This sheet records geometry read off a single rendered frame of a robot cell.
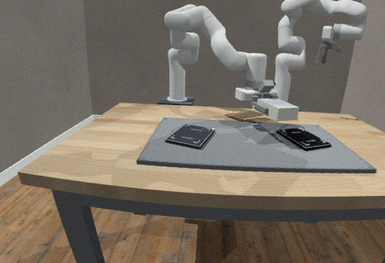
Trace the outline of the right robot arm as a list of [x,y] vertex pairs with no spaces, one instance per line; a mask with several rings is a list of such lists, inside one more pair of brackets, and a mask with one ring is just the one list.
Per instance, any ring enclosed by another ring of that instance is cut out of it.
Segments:
[[169,97],[170,102],[185,102],[185,70],[181,64],[197,62],[200,39],[198,34],[189,32],[198,28],[209,40],[218,60],[230,71],[247,70],[245,86],[270,92],[276,85],[273,80],[265,80],[267,55],[236,51],[226,39],[225,27],[205,6],[188,4],[164,17],[171,30],[169,57]]

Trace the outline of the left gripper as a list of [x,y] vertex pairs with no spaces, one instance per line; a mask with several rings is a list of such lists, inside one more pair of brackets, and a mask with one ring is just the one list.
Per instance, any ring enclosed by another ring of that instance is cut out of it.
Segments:
[[319,45],[319,52],[317,54],[315,63],[319,63],[322,47],[326,47],[325,54],[324,54],[324,56],[322,56],[322,63],[326,62],[327,49],[331,49],[331,45],[334,43],[332,41],[332,39],[333,39],[333,36],[334,36],[335,25],[334,25],[334,27],[332,27],[332,26],[324,26],[323,27],[323,32],[322,32],[323,44]]

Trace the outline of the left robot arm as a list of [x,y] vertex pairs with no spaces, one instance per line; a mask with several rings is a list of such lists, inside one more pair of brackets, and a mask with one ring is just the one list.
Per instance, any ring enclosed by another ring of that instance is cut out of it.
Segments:
[[[288,70],[301,71],[305,67],[305,40],[293,36],[293,24],[301,15],[301,8],[332,17],[335,13],[344,13],[350,16],[350,24],[336,24],[334,28],[334,42],[331,47],[335,52],[341,49],[335,39],[361,40],[367,22],[367,8],[365,5],[352,0],[285,0],[281,10],[285,16],[278,26],[278,46],[281,51],[295,54],[278,54],[276,56],[275,90],[278,90],[279,99],[288,103],[291,85],[291,75]],[[356,25],[357,24],[357,25]]]

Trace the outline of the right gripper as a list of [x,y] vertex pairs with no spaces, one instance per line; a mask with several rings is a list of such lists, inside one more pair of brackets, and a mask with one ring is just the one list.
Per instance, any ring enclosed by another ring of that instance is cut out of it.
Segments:
[[[251,94],[251,95],[245,95],[245,94]],[[278,99],[278,90],[272,89],[270,92],[259,92],[259,90],[254,90],[250,87],[237,87],[236,88],[236,99],[239,99],[240,101],[251,101],[251,104],[256,106],[260,111],[263,111],[264,113],[268,113],[268,108],[265,106],[262,106],[255,101],[257,99]],[[250,99],[251,98],[251,99]]]

